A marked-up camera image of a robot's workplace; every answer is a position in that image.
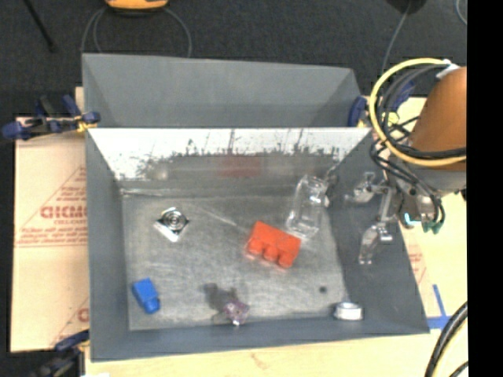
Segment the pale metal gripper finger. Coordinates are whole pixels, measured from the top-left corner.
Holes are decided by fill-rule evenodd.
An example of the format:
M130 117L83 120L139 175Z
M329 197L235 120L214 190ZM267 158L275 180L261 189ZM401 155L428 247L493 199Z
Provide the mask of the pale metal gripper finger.
M346 203L363 204L368 203L376 194L381 193L381 183L376 183L375 172L365 172L359 183L353 187L351 194L344 196Z
M388 231L386 222L379 221L371 225L362 234L358 263L360 265L372 264L376 248L382 243L390 243L392 241L393 236Z

